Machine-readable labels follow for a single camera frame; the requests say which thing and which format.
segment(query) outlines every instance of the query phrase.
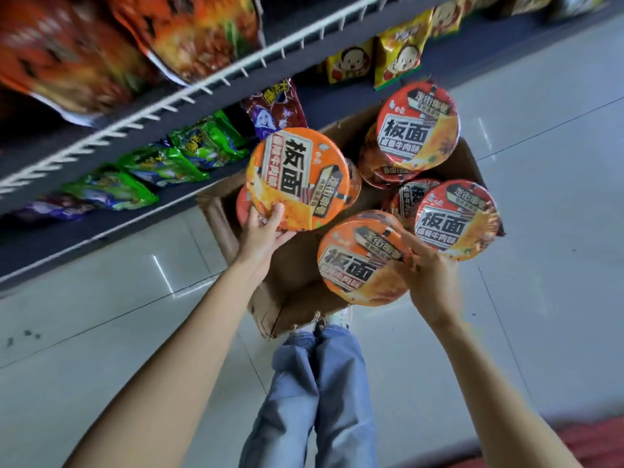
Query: forearm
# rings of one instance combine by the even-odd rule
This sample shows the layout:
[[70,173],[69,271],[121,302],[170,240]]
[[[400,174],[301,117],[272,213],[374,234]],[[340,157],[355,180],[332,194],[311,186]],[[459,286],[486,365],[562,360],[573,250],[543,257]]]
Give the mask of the forearm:
[[233,264],[91,426],[66,467],[175,467],[182,462],[256,288]]
[[490,468],[580,467],[566,446],[522,396],[465,325],[436,331]]

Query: shoe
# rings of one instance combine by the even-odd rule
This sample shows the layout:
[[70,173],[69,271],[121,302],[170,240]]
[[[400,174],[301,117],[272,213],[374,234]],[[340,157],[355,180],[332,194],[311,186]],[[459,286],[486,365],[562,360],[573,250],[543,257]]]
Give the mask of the shoe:
[[318,324],[318,321],[321,319],[321,313],[317,310],[316,312],[314,312],[314,317],[312,317],[312,322],[307,323],[303,326],[299,326],[299,325],[293,325],[292,326],[292,333],[299,333],[299,332],[310,332],[310,333],[314,333],[314,330],[316,330],[316,325]]
[[346,328],[351,327],[351,320],[353,319],[353,306],[348,306],[333,314],[323,315],[321,325],[338,325],[339,327]]

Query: left hand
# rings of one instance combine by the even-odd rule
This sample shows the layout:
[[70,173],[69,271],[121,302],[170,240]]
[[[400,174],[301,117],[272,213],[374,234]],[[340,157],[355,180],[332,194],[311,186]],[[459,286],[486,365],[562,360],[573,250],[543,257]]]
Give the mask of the left hand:
[[284,204],[277,203],[268,223],[262,227],[258,222],[258,210],[253,205],[249,208],[249,219],[243,231],[236,262],[251,270],[252,283],[255,286],[267,276],[273,252],[296,235],[294,231],[276,233],[283,216]]

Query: cardboard box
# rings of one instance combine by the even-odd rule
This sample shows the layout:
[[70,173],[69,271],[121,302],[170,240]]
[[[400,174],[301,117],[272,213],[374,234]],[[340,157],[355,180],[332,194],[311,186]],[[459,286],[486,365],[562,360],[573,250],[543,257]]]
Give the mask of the cardboard box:
[[[357,163],[364,135],[376,120],[380,106],[371,107],[325,127],[322,132],[331,138],[343,153]],[[422,176],[440,180],[468,179],[485,186],[477,162],[463,138],[448,159]],[[198,202],[225,261],[236,258],[242,229],[236,217],[238,190],[245,182],[245,172],[238,173],[198,195]],[[331,313],[345,308],[347,302],[331,292],[321,278],[316,264],[316,253],[323,235],[335,224],[363,210],[379,208],[392,190],[378,190],[363,184],[358,200],[343,210],[324,227],[298,233],[277,250],[271,260],[267,278],[255,290],[250,301],[250,312],[265,338],[288,331],[293,324],[310,322],[315,311]],[[499,235],[504,235],[502,226]]]

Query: jeans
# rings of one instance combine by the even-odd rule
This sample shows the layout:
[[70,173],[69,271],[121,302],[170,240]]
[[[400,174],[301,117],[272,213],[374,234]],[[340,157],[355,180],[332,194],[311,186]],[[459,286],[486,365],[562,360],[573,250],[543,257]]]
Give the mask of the jeans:
[[377,466],[366,365],[349,330],[292,333],[275,352],[273,369],[240,468],[303,468],[312,426],[316,468]]

